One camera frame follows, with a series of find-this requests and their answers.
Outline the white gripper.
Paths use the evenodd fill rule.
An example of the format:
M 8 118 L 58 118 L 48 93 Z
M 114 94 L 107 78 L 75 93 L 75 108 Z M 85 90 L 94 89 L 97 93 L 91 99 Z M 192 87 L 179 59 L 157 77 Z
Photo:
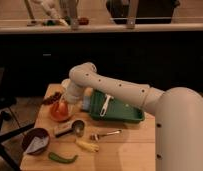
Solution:
M 65 100 L 68 103 L 71 103 L 67 104 L 67 112 L 69 117 L 75 114 L 76 106 L 74 104 L 83 98 L 84 91 L 85 89 L 83 87 L 76 85 L 71 81 L 67 87 L 67 90 L 64 91 Z

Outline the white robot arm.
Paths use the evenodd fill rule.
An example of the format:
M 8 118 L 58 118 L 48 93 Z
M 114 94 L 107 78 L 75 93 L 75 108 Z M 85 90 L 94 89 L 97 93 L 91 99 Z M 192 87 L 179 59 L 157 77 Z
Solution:
M 70 69 L 65 97 L 75 104 L 93 88 L 155 117 L 156 171 L 203 171 L 203 97 L 186 87 L 166 91 L 101 76 L 83 63 Z

